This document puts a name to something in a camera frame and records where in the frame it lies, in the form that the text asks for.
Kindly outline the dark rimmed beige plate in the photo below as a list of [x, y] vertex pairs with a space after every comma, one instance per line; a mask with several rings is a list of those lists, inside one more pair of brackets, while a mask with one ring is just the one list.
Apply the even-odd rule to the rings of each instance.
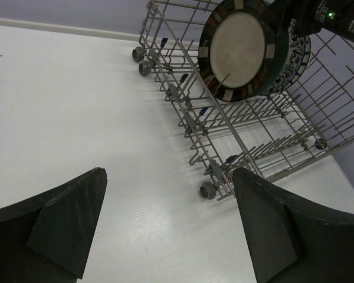
[[199, 73], [208, 90], [234, 103], [265, 92], [276, 81], [289, 52], [289, 36], [278, 31], [265, 1], [222, 1], [200, 37]]

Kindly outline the blue floral plate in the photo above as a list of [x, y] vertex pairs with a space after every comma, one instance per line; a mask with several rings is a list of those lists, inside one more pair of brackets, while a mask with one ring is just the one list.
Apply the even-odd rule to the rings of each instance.
[[279, 93], [291, 87], [304, 73], [311, 55], [309, 36], [299, 37], [289, 32], [289, 52], [276, 80], [262, 95]]

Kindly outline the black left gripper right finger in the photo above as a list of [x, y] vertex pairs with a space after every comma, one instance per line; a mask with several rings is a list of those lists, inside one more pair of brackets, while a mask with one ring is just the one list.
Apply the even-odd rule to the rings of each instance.
[[257, 282], [354, 282], [354, 214], [233, 172]]

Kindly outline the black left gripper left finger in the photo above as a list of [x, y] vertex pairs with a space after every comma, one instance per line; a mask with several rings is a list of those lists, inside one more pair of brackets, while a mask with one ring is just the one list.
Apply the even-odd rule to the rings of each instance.
[[107, 188], [104, 168], [0, 208], [0, 282], [83, 277]]

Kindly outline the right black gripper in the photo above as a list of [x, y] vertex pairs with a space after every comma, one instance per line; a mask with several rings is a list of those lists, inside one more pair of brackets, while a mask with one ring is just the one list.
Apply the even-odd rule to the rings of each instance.
[[273, 1], [265, 18], [301, 37], [325, 29], [354, 43], [354, 0]]

